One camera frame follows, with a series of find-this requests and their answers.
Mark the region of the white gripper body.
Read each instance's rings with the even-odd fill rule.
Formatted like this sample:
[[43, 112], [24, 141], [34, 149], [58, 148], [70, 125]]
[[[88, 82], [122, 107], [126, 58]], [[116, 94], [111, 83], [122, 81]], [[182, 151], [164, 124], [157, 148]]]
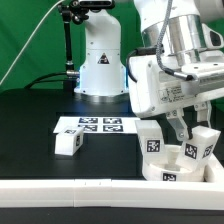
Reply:
[[195, 75], [184, 81], [163, 72], [156, 57], [130, 58], [136, 82], [128, 79], [132, 111], [139, 118], [167, 113], [179, 108], [224, 97], [224, 53], [219, 50], [200, 53], [201, 61], [179, 67], [175, 56], [165, 56], [165, 66]]

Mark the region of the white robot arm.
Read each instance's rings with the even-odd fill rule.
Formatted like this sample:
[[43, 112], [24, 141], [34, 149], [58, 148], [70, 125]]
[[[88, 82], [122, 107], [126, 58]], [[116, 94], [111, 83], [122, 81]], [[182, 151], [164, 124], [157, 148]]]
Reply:
[[210, 102], [224, 97], [222, 36], [204, 22], [224, 16], [222, 0], [134, 0], [144, 46], [120, 62], [120, 26], [106, 11], [89, 12], [86, 59], [77, 92], [94, 100], [127, 89], [140, 118], [164, 114], [177, 139], [189, 139], [183, 109], [210, 123]]

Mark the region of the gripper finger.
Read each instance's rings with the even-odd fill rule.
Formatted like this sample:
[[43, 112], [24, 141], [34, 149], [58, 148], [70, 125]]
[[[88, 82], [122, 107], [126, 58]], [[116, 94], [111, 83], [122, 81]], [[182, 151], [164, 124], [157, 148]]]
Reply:
[[183, 117], [184, 111], [182, 108], [166, 113], [166, 119], [174, 129], [178, 141], [190, 140], [193, 137], [192, 130], [187, 126]]
[[197, 103], [194, 105], [194, 109], [197, 113], [197, 122], [203, 126], [211, 127], [211, 103], [209, 101]]

